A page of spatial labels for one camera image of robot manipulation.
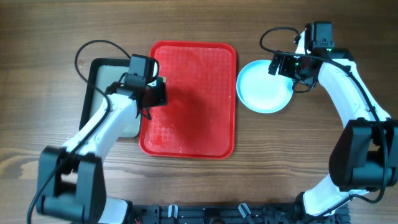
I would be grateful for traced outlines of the light blue plate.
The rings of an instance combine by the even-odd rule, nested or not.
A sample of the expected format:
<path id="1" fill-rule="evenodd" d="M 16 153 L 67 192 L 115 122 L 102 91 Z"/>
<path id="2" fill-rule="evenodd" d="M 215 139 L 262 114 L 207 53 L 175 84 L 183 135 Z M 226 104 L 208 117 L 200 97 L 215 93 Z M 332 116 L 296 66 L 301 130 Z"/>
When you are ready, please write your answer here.
<path id="1" fill-rule="evenodd" d="M 269 74 L 270 60 L 255 60 L 238 74 L 236 91 L 240 101 L 257 113 L 275 113 L 287 106 L 293 95 L 293 81 Z"/>

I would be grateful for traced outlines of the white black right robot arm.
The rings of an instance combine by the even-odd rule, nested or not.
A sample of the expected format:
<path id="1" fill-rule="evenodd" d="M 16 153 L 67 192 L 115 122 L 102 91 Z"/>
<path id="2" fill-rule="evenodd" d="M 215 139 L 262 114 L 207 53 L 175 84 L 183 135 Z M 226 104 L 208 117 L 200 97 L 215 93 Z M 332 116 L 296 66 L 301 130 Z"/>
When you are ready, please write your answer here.
<path id="1" fill-rule="evenodd" d="M 387 187 L 397 183 L 397 121 L 371 96 L 349 50 L 276 51 L 269 73 L 307 86 L 320 84 L 343 124 L 328 175 L 297 197 L 296 220 L 310 223 L 329 217 L 354 198 L 380 202 Z"/>

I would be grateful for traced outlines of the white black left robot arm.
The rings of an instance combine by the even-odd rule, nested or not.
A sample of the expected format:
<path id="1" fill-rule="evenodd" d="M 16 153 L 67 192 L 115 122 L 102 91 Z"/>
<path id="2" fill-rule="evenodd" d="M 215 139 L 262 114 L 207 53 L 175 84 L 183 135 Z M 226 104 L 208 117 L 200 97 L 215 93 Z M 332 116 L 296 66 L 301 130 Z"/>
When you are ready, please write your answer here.
<path id="1" fill-rule="evenodd" d="M 166 85 L 127 85 L 114 82 L 106 89 L 100 109 L 62 147 L 47 146 L 40 154 L 37 193 L 27 213 L 61 218 L 72 223 L 129 223 L 132 203 L 109 197 L 103 161 L 143 109 L 167 103 Z"/>

